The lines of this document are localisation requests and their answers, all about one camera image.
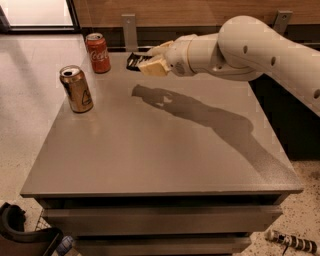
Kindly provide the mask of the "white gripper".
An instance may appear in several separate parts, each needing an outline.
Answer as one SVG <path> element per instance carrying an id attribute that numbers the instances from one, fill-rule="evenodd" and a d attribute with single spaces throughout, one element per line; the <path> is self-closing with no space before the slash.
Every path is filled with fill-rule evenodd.
<path id="1" fill-rule="evenodd" d="M 151 48 L 147 51 L 147 55 L 154 57 L 140 62 L 139 70 L 147 76 L 163 77 L 167 76 L 170 71 L 180 77 L 194 76 L 195 73 L 188 60 L 188 49 L 195 37 L 195 34 L 181 36 L 174 42 L 173 40 L 167 41 Z M 163 53 L 165 53 L 165 58 L 159 55 Z"/>

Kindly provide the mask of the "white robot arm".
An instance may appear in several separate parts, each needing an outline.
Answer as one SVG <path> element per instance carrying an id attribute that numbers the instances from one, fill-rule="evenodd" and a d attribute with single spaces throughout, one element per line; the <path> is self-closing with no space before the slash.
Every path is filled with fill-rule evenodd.
<path id="1" fill-rule="evenodd" d="M 320 116 L 320 52 L 284 38 L 262 21 L 237 16 L 219 32 L 182 36 L 147 52 L 145 75 L 194 76 L 252 81 L 266 74 Z"/>

